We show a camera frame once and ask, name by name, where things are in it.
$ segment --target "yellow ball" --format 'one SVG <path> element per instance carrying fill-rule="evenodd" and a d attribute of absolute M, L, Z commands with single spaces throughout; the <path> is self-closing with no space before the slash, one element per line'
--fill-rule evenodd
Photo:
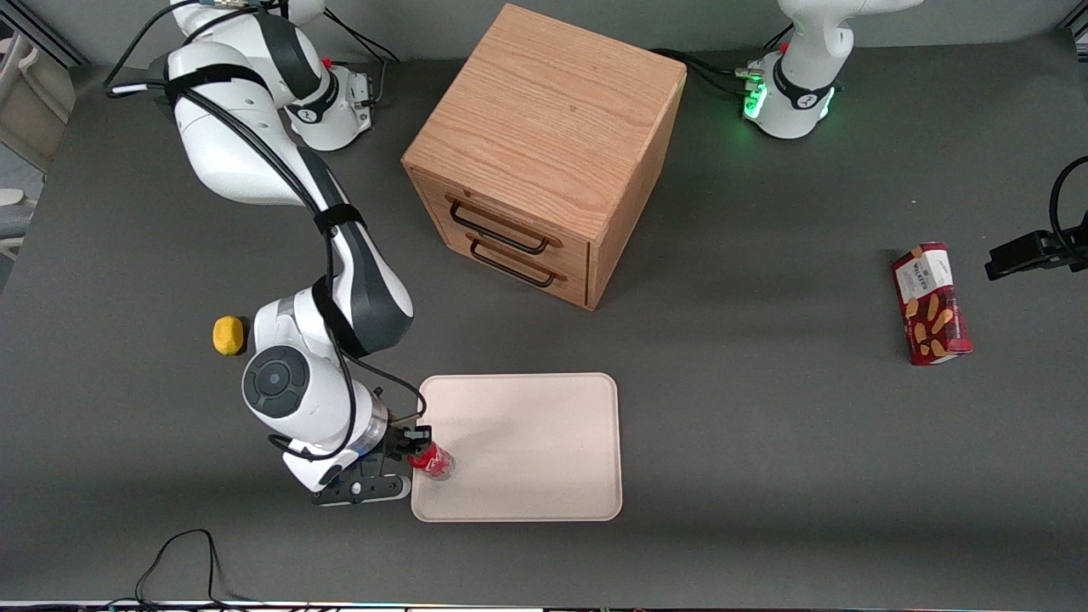
<path fill-rule="evenodd" d="M 246 332 L 242 329 L 242 319 L 222 317 L 215 321 L 211 331 L 211 343 L 224 355 L 237 355 L 246 344 Z"/>

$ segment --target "white tray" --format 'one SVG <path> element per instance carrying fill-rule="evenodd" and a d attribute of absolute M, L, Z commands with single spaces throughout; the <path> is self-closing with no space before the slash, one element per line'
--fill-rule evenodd
<path fill-rule="evenodd" d="M 416 472 L 426 523 L 610 521 L 623 504 L 616 382 L 605 374 L 435 376 L 422 425 L 446 480 Z"/>

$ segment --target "metal handle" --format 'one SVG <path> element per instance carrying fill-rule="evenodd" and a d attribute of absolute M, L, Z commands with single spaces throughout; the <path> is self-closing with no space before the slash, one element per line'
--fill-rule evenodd
<path fill-rule="evenodd" d="M 509 266 L 504 266 L 503 264 L 499 264 L 498 261 L 495 261 L 494 259 L 492 259 L 490 257 L 484 257 L 483 255 L 480 255 L 475 250 L 475 247 L 478 247 L 478 246 L 480 246 L 480 241 L 473 240 L 472 241 L 472 246 L 469 247 L 469 253 L 472 254 L 472 257 L 474 257 L 477 260 L 479 260 L 479 261 L 481 261 L 483 264 L 486 264 L 486 265 L 491 266 L 492 268 L 495 268 L 496 270 L 498 270 L 500 272 L 506 272 L 507 274 L 510 274 L 511 277 L 514 277 L 514 278 L 516 278 L 516 279 L 518 279 L 520 281 L 526 281 L 527 283 L 529 283 L 529 284 L 531 284 L 533 286 L 539 286 L 541 289 L 546 289 L 548 286 L 552 286 L 552 283 L 555 282 L 555 272 L 548 273 L 546 280 L 539 281 L 539 280 L 536 280 L 536 279 L 534 279 L 534 278 L 532 278 L 532 277 L 530 277 L 528 274 L 522 274 L 521 272 L 515 270 L 514 268 L 510 268 Z"/>
<path fill-rule="evenodd" d="M 461 203 L 459 200 L 457 200 L 457 199 L 454 199 L 454 198 L 449 198 L 449 200 L 454 203 L 453 206 L 449 207 L 449 216 L 454 218 L 454 222 L 456 222 L 458 225 L 465 225 L 466 228 L 468 228 L 470 230 L 475 230 L 477 232 L 479 232 L 479 233 L 481 233 L 481 234 L 483 234 L 483 235 L 485 235 L 485 236 L 487 236 L 487 237 L 490 237 L 492 240 L 498 241 L 498 242 L 505 244 L 506 246 L 509 246 L 510 248 L 516 248 L 516 249 L 520 250 L 521 253 L 526 253 L 528 255 L 540 255 L 541 253 L 544 253 L 544 248 L 547 247 L 547 238 L 541 238 L 540 246 L 533 247 L 533 246 L 521 244 L 520 242 L 518 242 L 516 240 L 508 238 L 508 237 L 504 236 L 503 234 L 495 233 L 495 232 L 489 230 L 487 228 L 484 228 L 483 225 L 481 225 L 479 223 L 473 223 L 472 221 L 469 221 L 468 219 L 465 219 L 462 217 L 458 217 L 457 216 L 457 211 L 460 210 Z"/>

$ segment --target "table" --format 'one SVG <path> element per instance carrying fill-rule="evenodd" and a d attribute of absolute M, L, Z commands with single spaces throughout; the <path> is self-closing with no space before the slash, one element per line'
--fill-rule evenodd
<path fill-rule="evenodd" d="M 449 253 L 431 225 L 398 158 L 458 65 L 392 66 L 374 131 L 323 156 L 417 305 L 373 363 L 417 382 L 608 372 L 620 515 L 311 507 L 239 397 L 244 358 L 210 343 L 219 316 L 322 272 L 308 215 L 212 195 L 150 100 L 84 91 L 0 299 L 0 599 L 127 595 L 199 526 L 235 590 L 265 600 L 1084 607 L 1088 274 L 991 283 L 982 268 L 1046 227 L 1051 182 L 1086 150 L 1067 33 L 861 49 L 800 142 L 692 79 L 595 314 Z M 1068 222 L 1085 196 L 1071 179 Z M 931 240 L 951 249 L 976 353 L 920 369 L 889 265 Z M 202 546 L 180 542 L 149 593 L 200 598 Z"/>

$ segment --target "wooden cabinet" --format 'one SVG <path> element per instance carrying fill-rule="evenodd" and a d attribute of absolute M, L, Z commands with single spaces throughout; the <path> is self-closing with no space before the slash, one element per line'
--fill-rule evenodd
<path fill-rule="evenodd" d="M 685 75 L 507 4 L 401 161 L 449 248 L 593 310 L 660 174 Z"/>

